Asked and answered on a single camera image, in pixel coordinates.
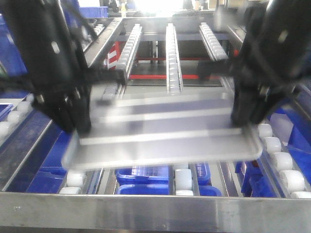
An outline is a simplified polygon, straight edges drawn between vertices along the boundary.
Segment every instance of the metal tray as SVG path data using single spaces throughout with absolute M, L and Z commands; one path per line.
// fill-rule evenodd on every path
M 254 160 L 262 145 L 253 126 L 231 124 L 227 93 L 97 102 L 92 129 L 74 134 L 62 164 L 96 169 L 184 162 Z

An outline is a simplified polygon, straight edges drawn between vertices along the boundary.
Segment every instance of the blue plastic crate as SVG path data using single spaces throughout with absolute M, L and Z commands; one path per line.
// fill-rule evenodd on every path
M 117 189 L 117 194 L 131 195 L 168 195 L 167 184 L 125 184 Z
M 195 164 L 199 185 L 210 184 L 210 170 L 207 163 Z
M 108 7 L 80 7 L 80 12 L 85 18 L 108 18 Z
M 66 174 L 66 171 L 63 169 L 61 160 L 68 147 L 70 141 L 70 134 L 61 132 L 55 144 L 51 148 L 49 154 L 46 159 L 42 163 L 40 171 L 47 171 L 59 174 Z
M 27 73 L 26 67 L 9 33 L 9 30 L 0 16 L 0 62 L 9 76 Z
M 57 193 L 65 175 L 38 171 L 30 183 L 27 193 Z
M 12 108 L 13 104 L 11 103 L 0 104 L 0 121 L 4 120 L 7 117 Z
M 120 185 L 124 184 L 168 184 L 168 166 L 134 166 L 115 171 Z
M 264 176 L 254 175 L 249 179 L 252 187 L 252 197 L 275 198 L 276 194 L 269 187 L 269 182 Z
M 74 9 L 77 11 L 80 9 L 79 1 L 78 0 L 61 0 L 61 2 L 71 4 Z M 67 9 L 64 9 L 64 16 L 66 19 L 66 23 L 69 27 L 76 27 L 80 26 L 79 21 L 74 17 Z
M 0 92 L 0 99 L 23 99 L 28 94 L 29 91 L 5 91 Z
M 262 176 L 262 172 L 260 168 L 254 166 L 251 161 L 242 162 L 240 166 L 240 172 L 238 173 L 238 178 L 239 178 L 239 181 L 242 183 L 241 192 L 244 194 L 245 197 L 250 197 L 252 194 L 252 188 L 249 183 L 249 179 L 253 175 Z
M 221 191 L 214 186 L 199 186 L 199 191 L 201 196 L 213 196 L 213 197 L 221 197 Z

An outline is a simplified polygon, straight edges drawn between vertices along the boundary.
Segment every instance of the industrial machine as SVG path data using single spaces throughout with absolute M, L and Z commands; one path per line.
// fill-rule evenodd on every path
M 0 0 L 26 67 L 1 59 L 3 88 L 26 90 L 0 96 L 1 230 L 309 232 L 310 8 L 251 4 L 219 32 L 210 11 L 87 21 Z

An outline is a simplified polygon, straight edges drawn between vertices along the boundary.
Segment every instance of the white roller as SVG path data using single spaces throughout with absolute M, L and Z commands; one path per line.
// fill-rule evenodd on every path
M 8 122 L 12 124 L 18 124 L 23 118 L 23 113 L 21 111 L 11 111 L 8 115 Z
M 271 125 L 269 124 L 260 124 L 258 125 L 258 131 L 259 131 L 259 137 L 264 138 L 264 137 L 272 137 L 273 132 Z
M 292 170 L 293 159 L 291 154 L 287 152 L 276 152 L 272 153 L 270 156 L 273 165 L 277 168 L 278 171 Z
M 282 150 L 281 141 L 277 137 L 265 137 L 264 145 L 269 154 L 275 153 L 275 152 L 281 152 Z
M 17 110 L 21 111 L 23 114 L 28 113 L 31 108 L 31 104 L 28 101 L 22 101 L 17 105 Z
M 305 189 L 305 179 L 300 171 L 280 171 L 280 177 L 290 193 L 295 191 L 303 191 Z
M 311 199 L 311 192 L 297 191 L 291 194 L 291 198 Z
M 193 196 L 191 190 L 176 190 L 176 196 Z
M 67 186 L 82 187 L 86 175 L 83 171 L 69 170 L 67 172 Z
M 174 164 L 173 165 L 173 169 L 188 169 L 189 168 L 189 164 Z
M 0 138 L 4 139 L 13 130 L 13 124 L 8 121 L 0 122 Z
M 32 103 L 34 101 L 35 97 L 33 95 L 33 93 L 29 93 L 26 97 L 26 101 Z
M 175 170 L 176 190 L 192 190 L 192 174 L 190 169 Z
M 80 187 L 64 187 L 59 191 L 59 194 L 80 194 Z

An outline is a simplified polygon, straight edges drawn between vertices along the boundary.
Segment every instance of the metal beam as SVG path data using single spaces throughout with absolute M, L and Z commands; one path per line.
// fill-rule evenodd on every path
M 99 35 L 97 41 L 93 42 L 87 48 L 85 58 L 89 68 L 101 65 L 122 29 L 122 18 L 113 19 Z
M 3 192 L 0 201 L 5 210 L 0 212 L 1 226 L 211 233 L 311 231 L 309 200 Z

